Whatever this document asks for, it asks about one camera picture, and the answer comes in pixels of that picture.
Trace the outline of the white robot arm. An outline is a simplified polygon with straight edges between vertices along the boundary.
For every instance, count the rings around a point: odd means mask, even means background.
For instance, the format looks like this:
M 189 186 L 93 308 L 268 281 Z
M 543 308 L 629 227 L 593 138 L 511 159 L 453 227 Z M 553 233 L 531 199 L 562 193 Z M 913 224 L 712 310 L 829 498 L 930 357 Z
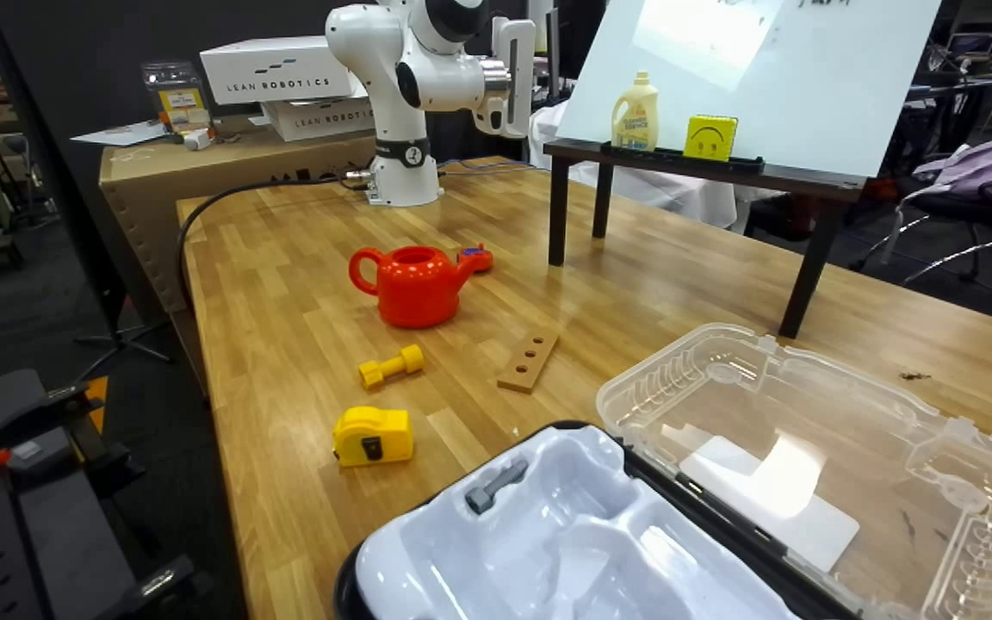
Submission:
M 373 0 L 325 21 L 331 54 L 373 105 L 373 208 L 426 208 L 440 195 L 426 116 L 468 109 L 481 136 L 523 138 L 534 97 L 534 23 L 495 16 L 488 51 L 465 40 L 487 0 Z

